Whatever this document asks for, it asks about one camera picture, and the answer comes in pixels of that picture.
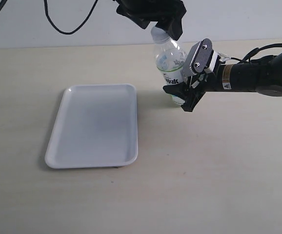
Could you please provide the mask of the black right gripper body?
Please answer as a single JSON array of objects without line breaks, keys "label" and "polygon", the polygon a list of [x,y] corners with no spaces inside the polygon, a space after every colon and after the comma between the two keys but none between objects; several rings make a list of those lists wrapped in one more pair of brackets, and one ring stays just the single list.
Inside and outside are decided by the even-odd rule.
[{"label": "black right gripper body", "polygon": [[222,62],[185,62],[184,97],[201,98],[206,92],[222,92],[222,71]]}]

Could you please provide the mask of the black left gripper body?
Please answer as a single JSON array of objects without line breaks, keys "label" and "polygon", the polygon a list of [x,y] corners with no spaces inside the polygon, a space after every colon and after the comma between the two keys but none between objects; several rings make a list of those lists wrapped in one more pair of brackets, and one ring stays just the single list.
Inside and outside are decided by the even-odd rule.
[{"label": "black left gripper body", "polygon": [[118,0],[116,13],[130,20],[133,17],[151,18],[158,22],[162,18],[182,20],[186,8],[181,0]]}]

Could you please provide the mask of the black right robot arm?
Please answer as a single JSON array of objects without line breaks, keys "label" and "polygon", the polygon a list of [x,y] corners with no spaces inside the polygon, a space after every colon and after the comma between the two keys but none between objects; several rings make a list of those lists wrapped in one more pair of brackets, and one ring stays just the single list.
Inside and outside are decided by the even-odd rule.
[{"label": "black right robot arm", "polygon": [[184,103],[185,112],[192,112],[207,92],[259,93],[282,97],[282,43],[252,49],[235,64],[217,53],[210,39],[191,47],[183,65],[186,81],[165,85],[163,90]]}]

